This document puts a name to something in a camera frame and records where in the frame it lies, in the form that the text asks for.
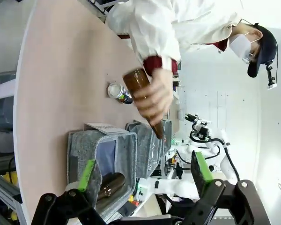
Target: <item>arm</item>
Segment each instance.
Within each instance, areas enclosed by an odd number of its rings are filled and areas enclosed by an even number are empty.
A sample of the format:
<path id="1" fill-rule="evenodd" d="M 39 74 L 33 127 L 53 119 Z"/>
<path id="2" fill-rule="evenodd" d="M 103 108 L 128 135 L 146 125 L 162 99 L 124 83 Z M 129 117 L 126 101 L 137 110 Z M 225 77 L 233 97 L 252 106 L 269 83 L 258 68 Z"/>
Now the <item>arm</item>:
<path id="1" fill-rule="evenodd" d="M 143 59 L 146 72 L 156 68 L 177 71 L 179 43 L 172 22 L 175 12 L 171 0 L 136 0 L 129 21 L 134 51 Z"/>

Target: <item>ear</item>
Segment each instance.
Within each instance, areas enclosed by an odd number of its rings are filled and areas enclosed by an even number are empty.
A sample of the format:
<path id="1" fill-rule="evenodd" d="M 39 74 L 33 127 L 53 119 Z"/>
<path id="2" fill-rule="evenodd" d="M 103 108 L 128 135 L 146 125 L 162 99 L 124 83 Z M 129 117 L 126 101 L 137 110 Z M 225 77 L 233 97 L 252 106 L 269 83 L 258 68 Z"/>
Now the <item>ear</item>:
<path id="1" fill-rule="evenodd" d="M 250 33 L 253 34 L 253 35 L 256 35 L 259 38 L 263 37 L 263 33 L 260 30 L 258 30 L 258 29 L 254 29 Z"/>

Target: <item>green strip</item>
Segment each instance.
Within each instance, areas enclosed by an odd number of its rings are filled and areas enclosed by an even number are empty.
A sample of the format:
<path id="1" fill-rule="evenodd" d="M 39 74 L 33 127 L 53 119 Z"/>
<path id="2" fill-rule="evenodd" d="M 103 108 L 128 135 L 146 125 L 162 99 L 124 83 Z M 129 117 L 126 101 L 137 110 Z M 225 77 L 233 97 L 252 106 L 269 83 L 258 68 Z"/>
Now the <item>green strip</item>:
<path id="1" fill-rule="evenodd" d="M 86 188 L 88 186 L 88 183 L 89 183 L 89 178 L 92 174 L 92 171 L 93 171 L 93 168 L 95 166 L 95 163 L 96 163 L 96 160 L 95 159 L 92 159 L 92 160 L 89 160 L 85 166 L 85 169 L 83 171 L 83 174 L 82 174 L 82 177 L 79 181 L 79 185 L 78 185 L 78 190 L 80 192 L 85 192 L 86 191 Z"/>
<path id="2" fill-rule="evenodd" d="M 213 180 L 213 176 L 210 172 L 210 169 L 204 159 L 204 156 L 202 154 L 202 152 L 196 152 L 196 157 L 198 160 L 198 164 L 203 176 L 203 179 L 205 181 L 205 185 L 203 187 L 202 193 L 204 193 L 205 189 L 207 188 L 207 186 L 210 184 L 210 182 Z"/>

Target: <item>can lid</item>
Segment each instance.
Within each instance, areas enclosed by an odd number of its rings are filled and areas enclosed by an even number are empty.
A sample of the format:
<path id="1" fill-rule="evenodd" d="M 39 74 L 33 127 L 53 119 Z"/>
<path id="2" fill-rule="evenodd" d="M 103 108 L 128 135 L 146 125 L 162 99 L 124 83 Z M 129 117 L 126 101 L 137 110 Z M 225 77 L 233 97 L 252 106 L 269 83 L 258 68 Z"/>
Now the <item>can lid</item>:
<path id="1" fill-rule="evenodd" d="M 123 93 L 123 86 L 118 83 L 111 83 L 107 88 L 107 93 L 111 98 L 118 98 Z"/>

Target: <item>can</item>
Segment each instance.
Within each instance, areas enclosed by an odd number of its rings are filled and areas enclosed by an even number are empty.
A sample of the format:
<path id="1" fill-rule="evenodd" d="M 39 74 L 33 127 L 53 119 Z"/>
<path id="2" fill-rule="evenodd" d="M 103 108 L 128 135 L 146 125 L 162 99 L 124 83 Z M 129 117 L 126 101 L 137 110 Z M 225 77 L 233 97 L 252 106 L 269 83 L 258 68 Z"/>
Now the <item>can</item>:
<path id="1" fill-rule="evenodd" d="M 131 104 L 133 102 L 130 93 L 119 83 L 110 83 L 107 93 L 109 97 L 115 98 L 122 103 Z"/>

